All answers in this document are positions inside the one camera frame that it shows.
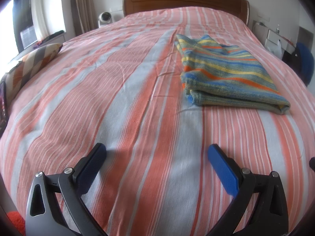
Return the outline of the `striped knit sweater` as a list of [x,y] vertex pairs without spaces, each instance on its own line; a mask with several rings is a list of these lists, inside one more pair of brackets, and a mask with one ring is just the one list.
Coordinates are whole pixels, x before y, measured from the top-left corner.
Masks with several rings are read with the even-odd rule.
[[237,45],[223,45],[209,35],[190,39],[178,34],[181,83],[193,105],[220,105],[284,114],[290,109],[262,64]]

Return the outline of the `orange fuzzy garment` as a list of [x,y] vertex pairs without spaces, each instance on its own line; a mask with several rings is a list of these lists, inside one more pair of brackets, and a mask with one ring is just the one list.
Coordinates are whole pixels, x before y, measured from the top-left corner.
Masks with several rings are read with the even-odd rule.
[[15,228],[21,233],[23,236],[26,235],[25,233],[25,220],[19,214],[18,211],[10,211],[7,213],[9,220],[13,223]]

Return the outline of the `blue cloth on chair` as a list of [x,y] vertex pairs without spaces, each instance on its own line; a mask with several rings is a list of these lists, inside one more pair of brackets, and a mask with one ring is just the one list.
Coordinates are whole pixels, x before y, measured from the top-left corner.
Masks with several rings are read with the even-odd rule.
[[308,86],[314,73],[314,57],[309,48],[301,42],[296,44],[296,52],[299,57],[298,75],[303,83]]

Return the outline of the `white plastic bag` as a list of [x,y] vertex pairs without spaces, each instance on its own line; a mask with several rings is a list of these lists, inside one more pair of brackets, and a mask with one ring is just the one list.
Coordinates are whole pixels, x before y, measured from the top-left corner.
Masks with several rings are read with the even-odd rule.
[[283,52],[282,52],[280,40],[277,40],[277,42],[274,43],[273,41],[266,39],[264,46],[270,53],[275,55],[280,60],[283,58]]

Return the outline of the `white desk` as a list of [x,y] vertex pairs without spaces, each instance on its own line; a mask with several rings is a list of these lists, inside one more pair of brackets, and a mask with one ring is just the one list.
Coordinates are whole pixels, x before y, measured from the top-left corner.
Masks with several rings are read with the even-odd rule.
[[277,40],[280,40],[283,53],[284,51],[287,51],[288,53],[291,54],[295,50],[295,45],[293,43],[291,43],[286,38],[273,31],[260,21],[255,20],[253,21],[252,32],[263,46],[265,45],[266,39],[269,39],[274,43],[276,43]]

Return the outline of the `black smartphone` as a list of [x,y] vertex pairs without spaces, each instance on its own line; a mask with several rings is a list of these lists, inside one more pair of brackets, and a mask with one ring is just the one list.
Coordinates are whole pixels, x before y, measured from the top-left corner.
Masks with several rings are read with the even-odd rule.
[[4,81],[1,82],[0,105],[1,105],[0,136],[2,136],[5,129],[6,129],[7,122],[8,122],[7,102],[6,102],[6,85],[5,85]]

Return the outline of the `chevron patterned pillow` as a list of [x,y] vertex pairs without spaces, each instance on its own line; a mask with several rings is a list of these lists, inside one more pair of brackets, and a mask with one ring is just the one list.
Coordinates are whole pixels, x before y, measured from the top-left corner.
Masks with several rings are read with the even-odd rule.
[[33,50],[3,76],[7,106],[10,106],[22,87],[58,55],[62,47],[62,43],[54,43]]

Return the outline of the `dark monitor screen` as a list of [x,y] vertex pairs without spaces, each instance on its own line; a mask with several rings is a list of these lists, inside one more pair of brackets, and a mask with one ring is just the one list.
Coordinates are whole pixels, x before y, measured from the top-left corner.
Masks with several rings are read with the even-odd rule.
[[13,0],[13,30],[19,53],[37,41],[31,12],[31,0]]

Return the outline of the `beige curtain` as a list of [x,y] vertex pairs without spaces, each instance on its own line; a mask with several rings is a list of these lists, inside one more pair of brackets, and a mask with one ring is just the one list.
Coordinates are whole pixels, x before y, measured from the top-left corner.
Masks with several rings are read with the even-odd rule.
[[97,28],[93,0],[70,0],[75,35],[79,36]]

